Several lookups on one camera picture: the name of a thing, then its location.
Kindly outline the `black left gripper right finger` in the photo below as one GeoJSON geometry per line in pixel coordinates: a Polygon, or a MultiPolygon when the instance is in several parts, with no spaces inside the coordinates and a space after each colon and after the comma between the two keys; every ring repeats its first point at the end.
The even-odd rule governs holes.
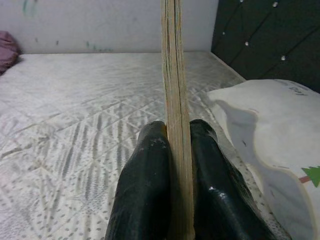
{"type": "Polygon", "coordinates": [[[215,130],[204,120],[190,122],[195,163],[196,240],[290,240],[263,219],[240,171],[222,153],[215,130]]]}

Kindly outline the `grey quilted mattress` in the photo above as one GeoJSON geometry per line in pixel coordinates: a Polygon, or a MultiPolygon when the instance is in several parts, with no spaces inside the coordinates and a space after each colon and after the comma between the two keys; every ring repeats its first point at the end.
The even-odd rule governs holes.
{"type": "Polygon", "coordinates": [[[105,240],[164,97],[158,53],[23,54],[0,76],[0,240],[105,240]]]}

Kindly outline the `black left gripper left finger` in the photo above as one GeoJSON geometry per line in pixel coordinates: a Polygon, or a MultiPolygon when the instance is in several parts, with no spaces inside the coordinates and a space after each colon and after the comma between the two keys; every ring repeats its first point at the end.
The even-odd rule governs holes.
{"type": "Polygon", "coordinates": [[[171,150],[162,121],[145,125],[118,179],[105,240],[165,240],[171,219],[171,150]]]}

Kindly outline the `black tufted headboard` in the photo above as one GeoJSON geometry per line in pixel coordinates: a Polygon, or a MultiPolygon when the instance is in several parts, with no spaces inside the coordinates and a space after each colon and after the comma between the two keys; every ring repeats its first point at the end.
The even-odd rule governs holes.
{"type": "Polygon", "coordinates": [[[219,0],[211,51],[247,80],[320,93],[320,0],[219,0]]]}

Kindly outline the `white printed pillow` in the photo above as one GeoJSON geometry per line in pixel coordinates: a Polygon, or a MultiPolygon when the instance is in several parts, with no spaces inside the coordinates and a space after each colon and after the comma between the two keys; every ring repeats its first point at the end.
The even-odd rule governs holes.
{"type": "Polygon", "coordinates": [[[208,92],[207,101],[292,240],[320,240],[320,93],[248,80],[208,92]]]}

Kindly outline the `pink cartoon print blanket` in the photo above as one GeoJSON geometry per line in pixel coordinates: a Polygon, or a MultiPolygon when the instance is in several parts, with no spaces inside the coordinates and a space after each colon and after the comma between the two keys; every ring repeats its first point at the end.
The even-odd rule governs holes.
{"type": "Polygon", "coordinates": [[[21,49],[13,36],[0,30],[0,76],[17,62],[20,54],[21,49]]]}

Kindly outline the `colourful yellow-edged children's book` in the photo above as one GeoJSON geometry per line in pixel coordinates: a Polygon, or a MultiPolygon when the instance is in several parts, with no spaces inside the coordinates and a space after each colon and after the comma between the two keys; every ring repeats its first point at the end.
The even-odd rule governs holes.
{"type": "Polygon", "coordinates": [[[195,240],[194,187],[187,81],[182,40],[182,0],[161,0],[161,55],[172,215],[168,240],[195,240]]]}

